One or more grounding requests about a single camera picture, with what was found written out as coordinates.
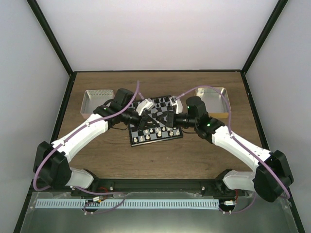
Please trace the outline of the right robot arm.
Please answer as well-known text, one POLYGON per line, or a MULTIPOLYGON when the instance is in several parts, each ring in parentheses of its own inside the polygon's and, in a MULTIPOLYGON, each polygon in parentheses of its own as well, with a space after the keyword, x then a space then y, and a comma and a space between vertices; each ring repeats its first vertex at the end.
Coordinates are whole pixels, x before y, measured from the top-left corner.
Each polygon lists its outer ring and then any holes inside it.
POLYGON ((254 191, 267 202, 274 202, 278 197, 290 198, 288 188, 294 178, 283 152, 271 152, 238 136, 230 126, 209 116, 205 103, 197 96, 188 98, 186 105, 187 113, 166 111, 156 119, 172 128, 194 128, 200 138, 230 152, 251 169, 250 172, 226 172, 216 183, 220 195, 240 189, 254 191))

